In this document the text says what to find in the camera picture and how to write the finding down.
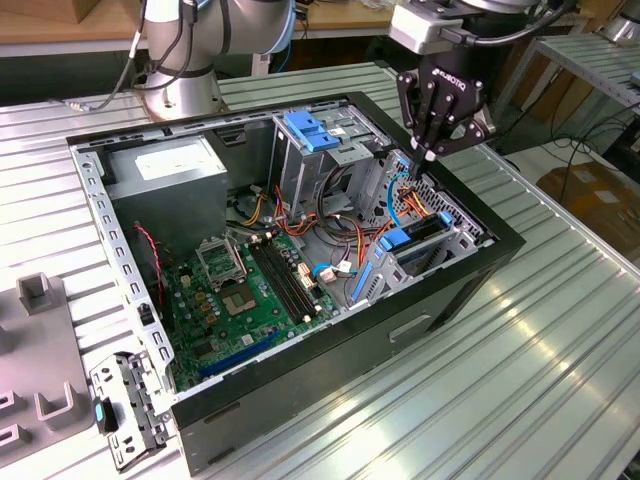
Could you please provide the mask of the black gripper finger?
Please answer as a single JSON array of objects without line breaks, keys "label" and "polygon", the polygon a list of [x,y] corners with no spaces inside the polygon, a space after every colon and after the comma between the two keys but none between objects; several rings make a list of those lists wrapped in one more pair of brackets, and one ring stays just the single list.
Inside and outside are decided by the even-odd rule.
[{"label": "black gripper finger", "polygon": [[438,157],[445,157],[484,143],[496,132],[489,107],[484,105],[469,118],[452,125],[445,124],[438,133],[432,150]]},{"label": "black gripper finger", "polygon": [[444,139],[442,125],[451,102],[445,100],[449,91],[441,80],[438,69],[421,74],[404,71],[397,75],[402,121],[411,130],[411,176],[421,176],[429,170],[436,158],[438,143]]}]

